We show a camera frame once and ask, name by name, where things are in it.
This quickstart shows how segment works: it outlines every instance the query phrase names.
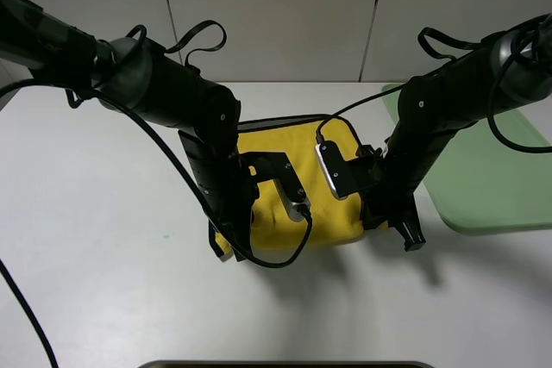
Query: green tray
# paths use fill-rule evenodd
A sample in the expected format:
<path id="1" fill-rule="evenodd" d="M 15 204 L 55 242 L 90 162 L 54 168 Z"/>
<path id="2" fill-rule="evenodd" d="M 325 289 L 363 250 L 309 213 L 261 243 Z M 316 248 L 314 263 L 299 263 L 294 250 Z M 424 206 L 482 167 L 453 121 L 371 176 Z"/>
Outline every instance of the green tray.
<path id="1" fill-rule="evenodd" d="M 398 93 L 383 99 L 397 122 Z M 514 142 L 549 145 L 515 109 L 497 115 L 496 121 Z M 513 151 L 494 138 L 485 121 L 460 131 L 423 183 L 442 220 L 457 232 L 496 234 L 552 228 L 552 154 Z"/>

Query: white table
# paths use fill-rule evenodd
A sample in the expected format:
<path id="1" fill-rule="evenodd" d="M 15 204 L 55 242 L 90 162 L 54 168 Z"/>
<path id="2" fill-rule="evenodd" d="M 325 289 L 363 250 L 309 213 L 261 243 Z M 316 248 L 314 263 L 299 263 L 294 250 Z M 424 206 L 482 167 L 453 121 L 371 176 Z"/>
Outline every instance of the white table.
<path id="1" fill-rule="evenodd" d="M 231 84 L 242 120 L 333 112 L 382 84 Z M 552 137 L 544 106 L 530 109 Z M 392 131 L 381 101 L 347 114 L 363 142 Z M 175 131 L 156 128 L 185 161 Z M 552 232 L 468 238 L 427 191 L 428 243 L 395 231 L 309 249 L 292 267 L 220 263 L 178 173 L 126 117 L 62 90 L 20 92 L 0 113 L 0 257 L 61 367 L 155 359 L 417 360 L 435 368 L 552 360 Z M 0 283 L 0 365 L 46 367 Z"/>

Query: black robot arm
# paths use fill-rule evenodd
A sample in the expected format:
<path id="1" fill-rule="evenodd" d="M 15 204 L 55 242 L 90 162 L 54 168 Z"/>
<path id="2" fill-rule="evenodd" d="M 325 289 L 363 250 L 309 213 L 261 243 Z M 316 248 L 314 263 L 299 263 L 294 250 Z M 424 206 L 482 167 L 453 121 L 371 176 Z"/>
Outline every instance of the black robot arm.
<path id="1" fill-rule="evenodd" d="M 432 31 L 439 34 L 437 38 L 452 40 L 450 46 L 473 51 L 460 59 L 434 53 L 452 60 L 402 85 L 399 121 L 386 148 L 374 151 L 361 146 L 358 158 L 346 162 L 335 143 L 319 142 L 318 159 L 332 192 L 338 198 L 360 193 L 365 228 L 387 221 L 405 238 L 405 250 L 424 244 L 413 192 L 450 140 L 484 118 L 493 130 L 494 115 L 540 101 L 552 92 L 550 23 L 548 16 L 539 16 L 478 44 L 426 28 L 418 39 Z M 420 43 L 433 51 L 427 41 Z M 550 148 L 526 152 L 550 152 Z"/>
<path id="2" fill-rule="evenodd" d="M 181 65 L 166 56 L 202 28 L 217 23 L 202 22 L 177 46 L 165 49 L 147 38 L 142 25 L 115 41 L 96 40 L 47 15 L 29 0 L 0 0 L 0 22 L 0 58 L 25 65 L 43 84 L 66 88 L 73 108 L 101 94 L 105 108 L 124 107 L 142 120 L 176 128 L 198 184 L 196 195 L 202 206 L 209 205 L 205 213 L 210 226 L 221 231 L 230 245 L 239 247 L 238 259 L 245 256 L 259 265 L 282 267 L 297 257 L 268 264 L 255 259 L 249 245 L 252 206 L 260 181 L 275 180 L 290 218 L 307 218 L 311 228 L 309 200 L 295 171 L 285 168 L 291 165 L 289 159 L 284 153 L 239 154 L 240 102 L 227 87 L 202 78 L 187 58 L 186 65 Z M 222 47 L 223 33 L 223 42 L 211 50 Z M 255 176 L 250 165 L 257 171 Z"/>

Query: table surface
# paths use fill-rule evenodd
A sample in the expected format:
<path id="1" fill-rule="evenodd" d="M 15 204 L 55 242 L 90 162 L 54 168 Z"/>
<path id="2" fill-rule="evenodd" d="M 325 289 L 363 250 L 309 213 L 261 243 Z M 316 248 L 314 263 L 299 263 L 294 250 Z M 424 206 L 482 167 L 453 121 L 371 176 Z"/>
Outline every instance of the table surface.
<path id="1" fill-rule="evenodd" d="M 229 84 L 242 120 L 330 113 L 383 84 Z M 547 109 L 525 110 L 552 139 Z M 384 104 L 347 114 L 361 140 L 392 131 Z M 175 131 L 156 130 L 185 162 Z M 0 257 L 61 367 L 156 359 L 416 360 L 435 368 L 541 367 L 552 359 L 552 232 L 470 238 L 421 186 L 428 243 L 394 230 L 307 249 L 284 270 L 230 260 L 178 173 L 126 117 L 62 90 L 21 91 L 0 114 Z M 47 366 L 0 283 L 0 361 Z"/>

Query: yellow towel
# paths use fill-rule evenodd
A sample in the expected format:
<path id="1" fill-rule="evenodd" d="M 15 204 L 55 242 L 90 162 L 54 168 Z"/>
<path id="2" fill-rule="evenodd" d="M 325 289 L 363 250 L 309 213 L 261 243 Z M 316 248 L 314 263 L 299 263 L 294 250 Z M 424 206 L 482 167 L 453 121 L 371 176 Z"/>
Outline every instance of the yellow towel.
<path id="1" fill-rule="evenodd" d="M 259 122 L 247 122 L 252 131 L 240 132 L 240 153 L 253 151 L 283 152 L 292 163 L 310 199 L 313 227 L 309 245 L 343 242 L 361 235 L 361 198 L 350 195 L 336 200 L 329 192 L 315 154 L 315 131 L 321 116 L 287 117 Z M 271 123 L 287 123 L 278 127 L 255 127 Z M 355 157 L 359 146 L 356 134 L 343 119 L 334 119 L 323 128 L 324 137 L 339 146 L 345 160 Z M 254 222 L 251 226 L 251 246 L 259 250 L 295 249 L 303 239 L 306 221 L 291 221 L 287 216 L 273 181 L 259 184 L 260 197 L 254 203 Z M 228 242 L 216 234 L 216 243 L 224 253 L 231 250 Z"/>

